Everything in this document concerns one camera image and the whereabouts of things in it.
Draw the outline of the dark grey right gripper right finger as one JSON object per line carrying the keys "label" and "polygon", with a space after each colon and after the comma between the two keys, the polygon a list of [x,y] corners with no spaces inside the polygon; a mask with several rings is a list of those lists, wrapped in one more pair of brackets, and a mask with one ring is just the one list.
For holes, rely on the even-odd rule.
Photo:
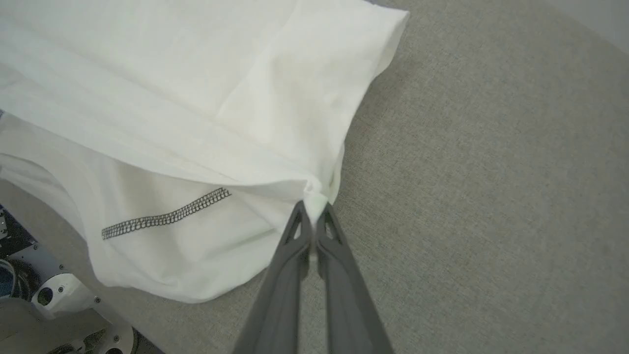
{"label": "dark grey right gripper right finger", "polygon": [[317,271],[325,283],[329,354],[395,354],[331,204],[316,222]]}

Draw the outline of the grey fabric sofa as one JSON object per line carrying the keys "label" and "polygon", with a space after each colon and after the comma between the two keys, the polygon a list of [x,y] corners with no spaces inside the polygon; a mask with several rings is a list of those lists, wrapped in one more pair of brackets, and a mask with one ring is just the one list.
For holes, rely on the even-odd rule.
{"label": "grey fabric sofa", "polygon": [[[333,207],[396,354],[629,354],[629,56],[537,0],[409,12],[344,141]],[[168,354],[229,354],[263,271],[188,304],[97,280],[86,241],[0,204]]]}

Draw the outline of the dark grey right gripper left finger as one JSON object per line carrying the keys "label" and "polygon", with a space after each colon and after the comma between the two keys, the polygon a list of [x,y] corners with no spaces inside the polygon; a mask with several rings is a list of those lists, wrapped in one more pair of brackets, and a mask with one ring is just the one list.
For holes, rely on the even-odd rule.
{"label": "dark grey right gripper left finger", "polygon": [[290,213],[234,354],[297,354],[301,283],[309,269],[312,234],[300,201]]}

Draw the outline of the white t-shirt with grey stitching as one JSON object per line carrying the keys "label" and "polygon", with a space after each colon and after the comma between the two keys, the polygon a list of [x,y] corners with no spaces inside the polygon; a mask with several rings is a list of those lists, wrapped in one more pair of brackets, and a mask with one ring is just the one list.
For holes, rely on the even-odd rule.
{"label": "white t-shirt with grey stitching", "polygon": [[0,178],[86,241],[97,280],[188,304],[269,264],[409,12],[368,0],[0,0]]}

